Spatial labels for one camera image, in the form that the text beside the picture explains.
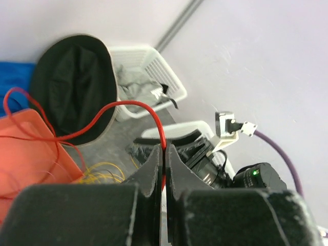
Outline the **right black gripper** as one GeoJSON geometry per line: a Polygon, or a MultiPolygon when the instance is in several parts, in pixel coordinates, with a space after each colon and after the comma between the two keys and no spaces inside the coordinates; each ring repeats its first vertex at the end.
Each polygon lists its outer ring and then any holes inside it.
{"type": "MultiPolygon", "coordinates": [[[[232,184],[232,179],[227,172],[227,153],[219,150],[217,153],[223,157],[223,160],[216,162],[216,154],[212,153],[212,144],[208,139],[201,137],[199,130],[180,137],[169,137],[166,143],[175,146],[182,162],[207,185],[220,189],[228,188],[232,184]]],[[[156,145],[161,149],[160,139],[136,138],[133,141],[133,156],[147,159],[156,145]]]]}

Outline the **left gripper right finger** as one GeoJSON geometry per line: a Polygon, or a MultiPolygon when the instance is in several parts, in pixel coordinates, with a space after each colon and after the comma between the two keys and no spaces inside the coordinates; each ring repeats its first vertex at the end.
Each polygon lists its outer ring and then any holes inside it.
{"type": "Polygon", "coordinates": [[[166,148],[168,239],[172,245],[322,245],[295,191],[213,189],[166,148]]]}

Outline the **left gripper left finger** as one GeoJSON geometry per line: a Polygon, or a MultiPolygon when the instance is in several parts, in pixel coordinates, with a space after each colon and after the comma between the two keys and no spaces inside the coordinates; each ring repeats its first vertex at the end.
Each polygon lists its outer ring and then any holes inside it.
{"type": "Polygon", "coordinates": [[[25,188],[1,226],[1,245],[160,245],[162,149],[119,184],[25,188]]]}

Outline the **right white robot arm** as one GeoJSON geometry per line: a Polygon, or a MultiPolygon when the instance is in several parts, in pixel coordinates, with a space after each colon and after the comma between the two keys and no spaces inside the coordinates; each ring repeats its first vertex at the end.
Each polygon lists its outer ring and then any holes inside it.
{"type": "Polygon", "coordinates": [[[181,161],[209,186],[220,188],[260,188],[276,191],[286,190],[286,183],[267,162],[246,166],[230,176],[228,174],[228,155],[224,150],[218,153],[223,160],[215,162],[214,154],[207,153],[212,149],[210,141],[194,130],[181,137],[170,138],[181,161]]]}

